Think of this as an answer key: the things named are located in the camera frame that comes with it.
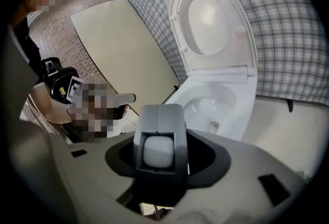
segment gray device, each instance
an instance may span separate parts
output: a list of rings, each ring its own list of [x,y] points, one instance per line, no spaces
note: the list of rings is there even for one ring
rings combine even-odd
[[[38,78],[11,30],[4,49],[0,79],[10,161],[41,202],[69,223],[151,223],[125,207],[132,197],[175,206],[164,223],[265,223],[304,188],[291,169],[256,146],[185,129],[179,105],[144,106],[135,132],[67,145],[19,120]],[[169,168],[145,163],[145,142],[154,136],[174,142]]]

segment person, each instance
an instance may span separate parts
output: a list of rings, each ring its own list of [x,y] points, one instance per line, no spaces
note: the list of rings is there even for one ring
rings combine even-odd
[[[72,121],[72,115],[70,114],[71,106],[51,98],[43,81],[39,48],[29,36],[27,22],[27,15],[29,13],[41,9],[43,6],[48,6],[50,1],[52,0],[21,0],[11,20],[11,26],[23,52],[29,59],[30,67],[39,77],[39,80],[30,93],[33,103],[46,120],[57,124],[63,124]]]

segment toilet bowl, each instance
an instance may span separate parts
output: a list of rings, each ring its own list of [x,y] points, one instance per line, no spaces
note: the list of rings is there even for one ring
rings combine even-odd
[[[167,0],[188,79],[166,102],[187,128],[241,140],[254,105],[257,50],[238,0]]]

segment gray plastic attachment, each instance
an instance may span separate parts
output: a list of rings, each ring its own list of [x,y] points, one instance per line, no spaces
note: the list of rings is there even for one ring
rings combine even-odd
[[[144,163],[144,144],[152,136],[174,140],[174,162],[170,167],[158,169]],[[181,199],[187,188],[188,148],[184,113],[180,105],[143,106],[135,132],[133,159],[133,192],[139,201],[174,206]],[[155,190],[161,190],[161,196]]]

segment beige panel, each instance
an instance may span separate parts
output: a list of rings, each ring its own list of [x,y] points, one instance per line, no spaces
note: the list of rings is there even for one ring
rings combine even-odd
[[[161,104],[179,81],[128,0],[87,8],[71,17],[86,51],[118,93],[132,92],[131,107]]]

